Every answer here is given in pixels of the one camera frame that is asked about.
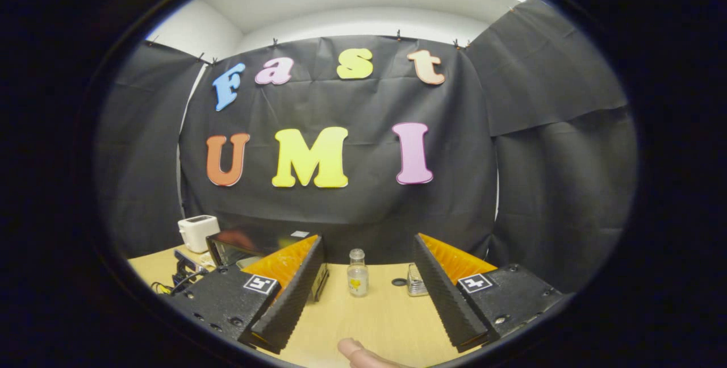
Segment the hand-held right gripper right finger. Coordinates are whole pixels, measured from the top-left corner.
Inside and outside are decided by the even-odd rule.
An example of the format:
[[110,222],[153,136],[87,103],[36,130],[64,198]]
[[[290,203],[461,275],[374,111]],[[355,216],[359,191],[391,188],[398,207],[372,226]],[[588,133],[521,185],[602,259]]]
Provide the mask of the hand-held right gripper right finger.
[[522,265],[496,267],[423,233],[415,236],[413,261],[459,352],[501,340],[563,300]]

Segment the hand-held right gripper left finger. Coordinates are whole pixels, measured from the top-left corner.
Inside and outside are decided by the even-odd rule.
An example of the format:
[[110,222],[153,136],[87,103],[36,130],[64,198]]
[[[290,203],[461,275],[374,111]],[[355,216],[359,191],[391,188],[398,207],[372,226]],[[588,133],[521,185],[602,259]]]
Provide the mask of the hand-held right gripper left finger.
[[280,353],[326,269],[323,239],[312,235],[245,268],[217,267],[170,302],[216,336]]

